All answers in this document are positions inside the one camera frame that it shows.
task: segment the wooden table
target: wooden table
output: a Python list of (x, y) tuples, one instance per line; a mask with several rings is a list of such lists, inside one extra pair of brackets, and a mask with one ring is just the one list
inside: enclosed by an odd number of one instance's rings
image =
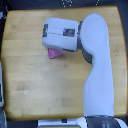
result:
[(91, 65), (81, 51), (49, 59), (42, 33), (48, 17), (81, 21), (93, 12), (102, 15), (108, 24), (115, 116), (126, 115), (127, 59), (119, 12), (116, 7), (94, 7), (8, 13), (1, 54), (7, 119), (83, 116), (83, 86)]

